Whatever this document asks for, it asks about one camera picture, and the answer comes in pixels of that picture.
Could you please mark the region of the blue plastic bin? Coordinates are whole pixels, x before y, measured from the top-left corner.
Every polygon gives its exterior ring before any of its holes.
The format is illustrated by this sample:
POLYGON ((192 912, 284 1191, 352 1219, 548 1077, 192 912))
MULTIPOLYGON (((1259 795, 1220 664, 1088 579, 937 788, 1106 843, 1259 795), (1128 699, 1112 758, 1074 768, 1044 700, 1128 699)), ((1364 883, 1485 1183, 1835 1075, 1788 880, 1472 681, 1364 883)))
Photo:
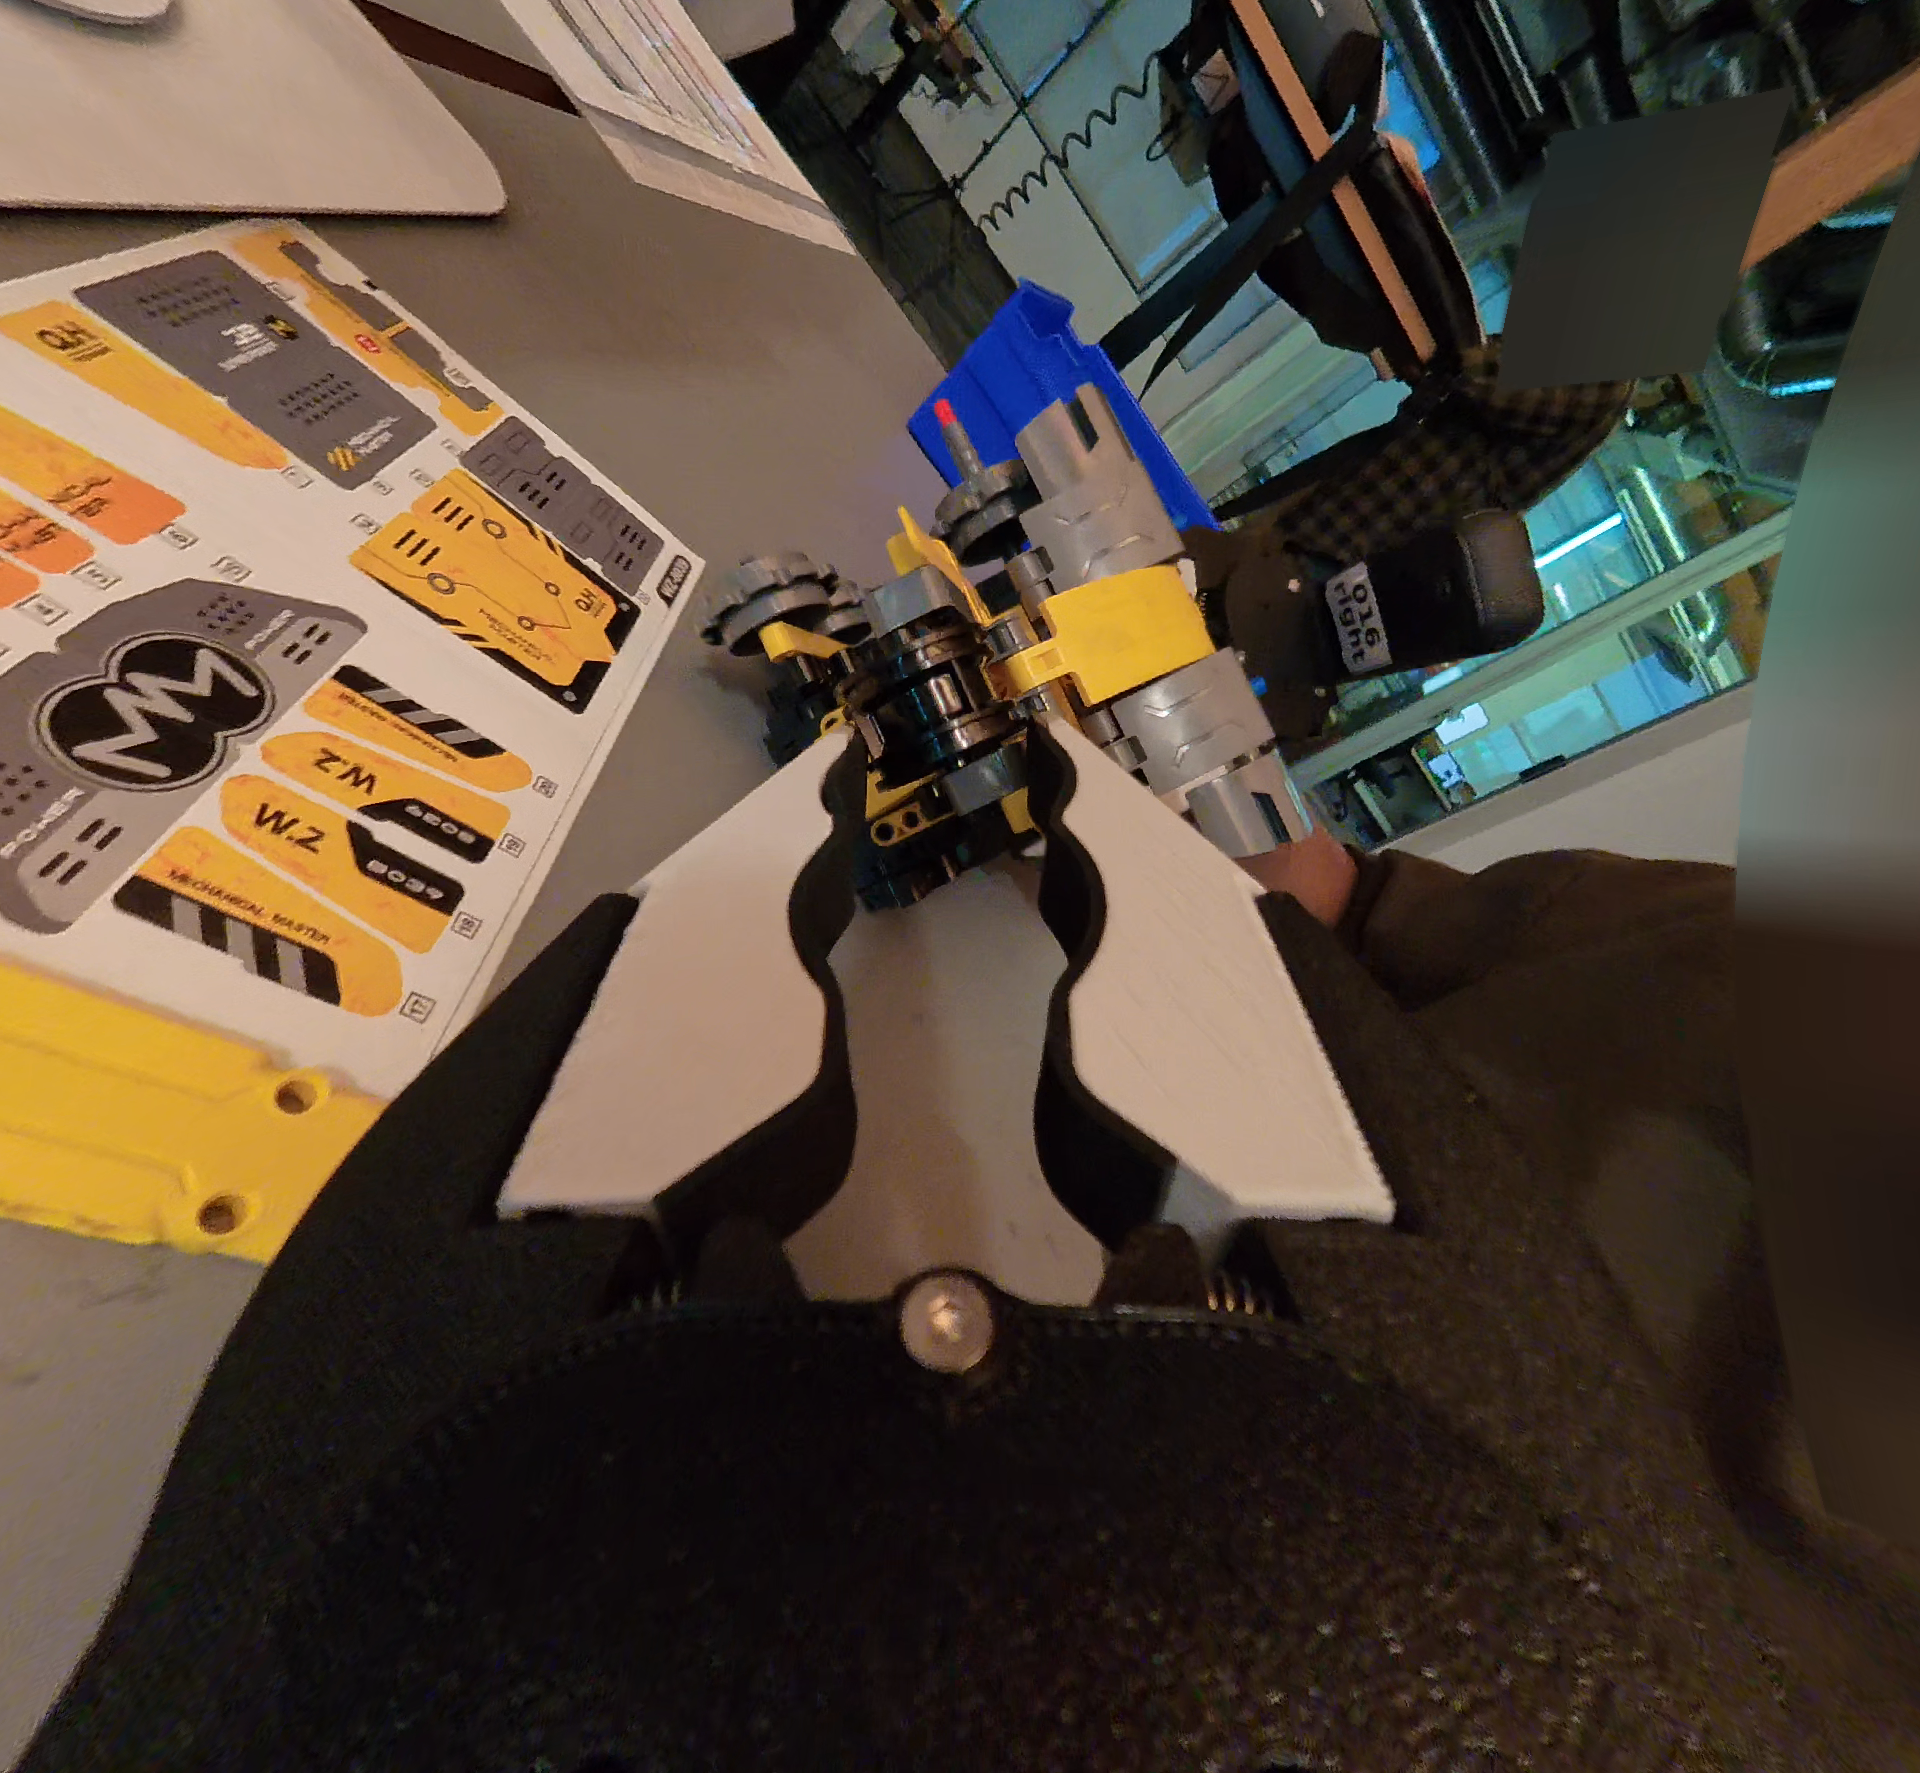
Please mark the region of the blue plastic bin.
POLYGON ((1030 279, 1018 281, 1012 297, 910 415, 907 430, 952 487, 961 473, 947 451, 939 402, 946 400, 959 418, 979 457, 998 465, 1016 459, 1020 430, 1088 383, 1109 400, 1173 524, 1179 531, 1217 531, 1214 511, 1145 417, 1139 397, 1096 344, 1076 337, 1071 299, 1030 279))

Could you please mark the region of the yellow brick panel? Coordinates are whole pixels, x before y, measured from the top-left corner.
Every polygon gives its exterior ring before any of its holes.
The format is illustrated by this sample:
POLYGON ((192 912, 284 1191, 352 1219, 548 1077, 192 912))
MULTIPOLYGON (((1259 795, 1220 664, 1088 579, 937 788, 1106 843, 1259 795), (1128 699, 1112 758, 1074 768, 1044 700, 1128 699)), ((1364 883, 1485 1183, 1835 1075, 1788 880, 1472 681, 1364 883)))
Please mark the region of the yellow brick panel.
POLYGON ((248 1039, 5 961, 5 1217, 268 1265, 383 1108, 248 1039))

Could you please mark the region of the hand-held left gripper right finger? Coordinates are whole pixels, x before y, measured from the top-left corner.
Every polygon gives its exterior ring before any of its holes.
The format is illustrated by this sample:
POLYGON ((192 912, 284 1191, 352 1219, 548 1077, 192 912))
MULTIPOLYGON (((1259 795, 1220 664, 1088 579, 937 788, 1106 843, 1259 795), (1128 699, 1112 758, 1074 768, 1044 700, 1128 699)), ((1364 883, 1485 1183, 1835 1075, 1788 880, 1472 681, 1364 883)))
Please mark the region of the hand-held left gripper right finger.
POLYGON ((1076 729, 1031 733, 1040 910, 1066 966, 1036 1095, 1044 1183, 1106 1254, 1208 1268, 1254 1224, 1396 1224, 1257 883, 1076 729))

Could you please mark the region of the white printed sheet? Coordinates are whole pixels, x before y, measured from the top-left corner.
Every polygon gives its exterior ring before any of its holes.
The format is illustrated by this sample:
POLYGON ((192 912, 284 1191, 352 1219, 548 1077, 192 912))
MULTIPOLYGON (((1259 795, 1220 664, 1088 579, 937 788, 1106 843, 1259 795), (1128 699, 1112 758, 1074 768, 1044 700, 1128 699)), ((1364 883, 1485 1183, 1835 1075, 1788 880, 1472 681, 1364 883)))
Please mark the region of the white printed sheet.
POLYGON ((497 0, 637 186, 853 252, 681 0, 497 0))

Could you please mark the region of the yellow grey sticker sheet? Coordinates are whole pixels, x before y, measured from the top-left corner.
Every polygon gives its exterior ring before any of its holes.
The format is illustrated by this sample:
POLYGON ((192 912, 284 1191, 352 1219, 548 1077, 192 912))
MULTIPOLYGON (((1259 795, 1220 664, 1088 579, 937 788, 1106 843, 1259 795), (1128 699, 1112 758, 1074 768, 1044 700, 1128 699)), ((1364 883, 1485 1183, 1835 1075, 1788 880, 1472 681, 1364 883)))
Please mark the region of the yellow grey sticker sheet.
POLYGON ((396 1095, 703 557, 301 222, 5 277, 5 956, 396 1095))

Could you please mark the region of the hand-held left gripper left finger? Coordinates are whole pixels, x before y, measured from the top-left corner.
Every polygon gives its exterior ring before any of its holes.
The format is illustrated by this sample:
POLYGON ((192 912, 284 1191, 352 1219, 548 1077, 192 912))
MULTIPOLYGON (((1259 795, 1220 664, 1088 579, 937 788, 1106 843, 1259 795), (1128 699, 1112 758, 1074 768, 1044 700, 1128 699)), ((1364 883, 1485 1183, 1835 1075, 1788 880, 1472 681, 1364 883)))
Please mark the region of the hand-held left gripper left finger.
POLYGON ((634 886, 500 1216, 637 1217, 688 1265, 724 1221, 787 1242, 832 1202, 855 1143, 832 954, 866 788, 858 736, 830 731, 634 886))

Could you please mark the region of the person's right forearm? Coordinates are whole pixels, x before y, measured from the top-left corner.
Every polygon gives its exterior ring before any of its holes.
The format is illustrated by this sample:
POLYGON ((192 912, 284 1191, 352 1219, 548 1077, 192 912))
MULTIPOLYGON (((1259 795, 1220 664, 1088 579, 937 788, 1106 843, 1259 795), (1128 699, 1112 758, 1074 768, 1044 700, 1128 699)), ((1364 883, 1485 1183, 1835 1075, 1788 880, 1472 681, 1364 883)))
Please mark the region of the person's right forearm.
POLYGON ((1632 1154, 1752 1184, 1736 1059, 1736 870, 1549 849, 1359 859, 1331 933, 1565 1200, 1632 1154))

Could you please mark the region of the wooden edged board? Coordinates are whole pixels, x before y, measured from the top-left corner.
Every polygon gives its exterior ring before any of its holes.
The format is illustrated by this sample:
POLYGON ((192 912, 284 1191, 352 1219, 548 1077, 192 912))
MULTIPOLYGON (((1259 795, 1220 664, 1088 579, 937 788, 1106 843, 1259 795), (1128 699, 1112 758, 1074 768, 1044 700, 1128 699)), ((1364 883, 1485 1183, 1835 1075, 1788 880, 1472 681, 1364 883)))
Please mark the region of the wooden edged board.
POLYGON ((1375 123, 1381 48, 1361 45, 1359 104, 1331 127, 1260 0, 1195 0, 1195 5, 1217 14, 1226 32, 1241 125, 1260 153, 1272 200, 1249 229, 1249 260, 1267 260, 1292 240, 1312 249, 1322 275, 1354 299, 1351 319, 1367 322, 1362 347, 1376 371, 1411 377, 1434 359, 1438 337, 1357 177, 1376 153, 1387 153, 1375 123))

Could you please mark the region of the person's right hand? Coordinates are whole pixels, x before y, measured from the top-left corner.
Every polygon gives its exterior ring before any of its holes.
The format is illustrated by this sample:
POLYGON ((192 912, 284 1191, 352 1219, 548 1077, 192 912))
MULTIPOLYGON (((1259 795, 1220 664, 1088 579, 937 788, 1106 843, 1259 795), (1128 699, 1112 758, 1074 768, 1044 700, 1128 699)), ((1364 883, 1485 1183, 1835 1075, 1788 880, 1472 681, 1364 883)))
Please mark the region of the person's right hand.
POLYGON ((1357 897, 1359 859, 1324 829, 1241 859, 1240 866, 1264 893, 1292 899, 1326 927, 1339 926, 1357 897))

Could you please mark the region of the yellow black brick vehicle model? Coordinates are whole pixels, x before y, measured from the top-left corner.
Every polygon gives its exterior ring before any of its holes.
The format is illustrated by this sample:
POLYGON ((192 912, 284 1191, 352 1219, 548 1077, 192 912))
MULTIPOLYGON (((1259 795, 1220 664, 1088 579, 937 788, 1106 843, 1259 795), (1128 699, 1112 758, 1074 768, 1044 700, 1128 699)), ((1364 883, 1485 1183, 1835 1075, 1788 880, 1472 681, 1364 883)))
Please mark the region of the yellow black brick vehicle model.
POLYGON ((848 729, 866 759, 853 886, 917 905, 1027 854, 1034 726, 1079 729, 1234 859, 1314 829, 1240 655, 1208 622, 1193 556, 1112 400, 1081 385, 990 463, 933 405, 955 483, 886 544, 864 588, 802 553, 716 581, 700 635, 770 664, 776 766, 848 729))

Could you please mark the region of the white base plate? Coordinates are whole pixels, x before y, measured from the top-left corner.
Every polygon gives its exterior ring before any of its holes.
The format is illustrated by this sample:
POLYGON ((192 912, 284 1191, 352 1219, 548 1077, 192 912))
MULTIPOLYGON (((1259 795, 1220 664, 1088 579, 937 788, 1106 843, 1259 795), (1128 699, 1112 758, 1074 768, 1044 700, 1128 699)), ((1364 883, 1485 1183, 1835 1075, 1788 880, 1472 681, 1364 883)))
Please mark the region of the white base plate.
POLYGON ((141 31, 1 0, 6 208, 493 218, 493 160, 349 0, 141 31))

